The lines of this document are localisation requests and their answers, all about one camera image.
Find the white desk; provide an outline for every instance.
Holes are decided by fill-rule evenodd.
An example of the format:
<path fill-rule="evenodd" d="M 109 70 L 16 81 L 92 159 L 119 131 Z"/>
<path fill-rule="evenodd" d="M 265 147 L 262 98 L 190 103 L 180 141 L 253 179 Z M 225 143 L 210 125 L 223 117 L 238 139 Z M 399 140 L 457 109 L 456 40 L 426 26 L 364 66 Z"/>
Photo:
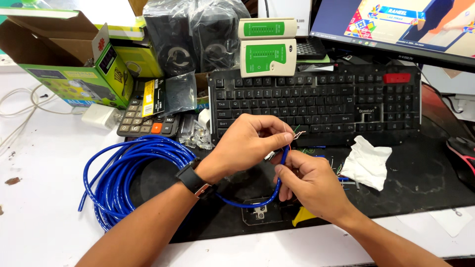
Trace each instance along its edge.
<path fill-rule="evenodd" d="M 28 74 L 0 75 L 0 97 L 12 89 L 33 88 Z M 50 93 L 46 88 L 39 94 Z M 4 112 L 29 105 L 28 94 L 17 94 Z M 67 112 L 70 106 L 57 98 L 45 106 Z M 0 117 L 0 136 L 6 137 L 27 116 Z M 77 207 L 84 192 L 82 173 L 97 151 L 123 138 L 90 128 L 80 116 L 37 110 L 25 129 L 7 147 L 0 148 L 0 262 L 2 266 L 74 266 L 103 235 L 92 202 Z M 91 171 L 98 171 L 93 164 Z M 4 181 L 22 180 L 14 185 Z M 466 210 L 475 217 L 475 207 Z M 451 238 L 428 214 L 376 219 L 387 229 L 428 249 L 439 257 L 475 254 L 475 220 Z M 333 225 L 169 245 L 158 266 L 337 266 L 372 262 L 351 236 Z"/>

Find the orange plus button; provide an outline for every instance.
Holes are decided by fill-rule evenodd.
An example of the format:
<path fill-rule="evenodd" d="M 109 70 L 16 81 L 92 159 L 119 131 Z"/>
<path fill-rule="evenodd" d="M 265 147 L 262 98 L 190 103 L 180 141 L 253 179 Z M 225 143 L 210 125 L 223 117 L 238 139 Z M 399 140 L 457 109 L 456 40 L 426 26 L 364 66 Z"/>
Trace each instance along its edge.
<path fill-rule="evenodd" d="M 152 134 L 159 134 L 162 131 L 162 124 L 154 123 L 152 126 Z"/>

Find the monitor screen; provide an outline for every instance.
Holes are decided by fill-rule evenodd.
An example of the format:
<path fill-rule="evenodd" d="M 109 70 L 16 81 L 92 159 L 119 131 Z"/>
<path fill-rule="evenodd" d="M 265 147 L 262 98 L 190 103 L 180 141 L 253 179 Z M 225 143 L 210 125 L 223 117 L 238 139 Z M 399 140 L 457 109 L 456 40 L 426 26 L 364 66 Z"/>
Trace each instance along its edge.
<path fill-rule="evenodd" d="M 475 0 L 322 0 L 310 36 L 475 64 L 474 21 Z"/>

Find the black desk mat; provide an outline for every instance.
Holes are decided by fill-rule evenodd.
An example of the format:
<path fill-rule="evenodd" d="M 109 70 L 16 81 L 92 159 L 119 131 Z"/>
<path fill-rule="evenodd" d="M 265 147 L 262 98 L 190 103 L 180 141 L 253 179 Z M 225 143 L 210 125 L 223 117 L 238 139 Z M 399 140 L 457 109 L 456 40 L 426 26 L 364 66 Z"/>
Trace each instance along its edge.
<path fill-rule="evenodd" d="M 388 175 L 383 191 L 361 185 L 347 185 L 349 200 L 370 218 L 394 216 L 430 210 L 441 210 L 475 205 L 475 193 L 458 178 L 446 157 L 447 133 L 423 117 L 422 133 L 403 144 L 392 147 L 386 162 Z M 348 146 L 316 149 L 312 154 L 324 154 L 333 167 L 344 162 L 351 148 Z M 209 151 L 194 150 L 204 157 Z M 165 160 L 155 160 L 131 184 L 130 195 L 138 206 L 168 188 L 175 181 L 177 167 Z M 243 202 L 268 197 L 274 190 L 274 167 L 270 163 L 259 165 L 223 179 L 219 192 L 226 198 Z M 216 196 L 200 200 L 191 210 L 171 243 L 222 238 L 294 228 L 291 220 L 298 213 L 298 201 L 280 203 L 283 222 L 248 226 L 243 222 L 240 208 L 225 204 Z M 328 224 L 320 218 L 302 221 L 297 228 Z"/>

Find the computer mouse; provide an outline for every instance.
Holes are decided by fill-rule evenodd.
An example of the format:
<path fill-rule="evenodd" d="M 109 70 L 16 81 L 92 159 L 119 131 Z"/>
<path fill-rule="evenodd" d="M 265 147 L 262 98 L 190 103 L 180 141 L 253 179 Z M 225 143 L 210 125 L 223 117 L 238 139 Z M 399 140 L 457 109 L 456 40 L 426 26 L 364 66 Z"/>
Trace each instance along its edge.
<path fill-rule="evenodd" d="M 450 137 L 447 147 L 464 162 L 458 161 L 454 164 L 458 178 L 475 189 L 475 142 L 463 137 Z"/>

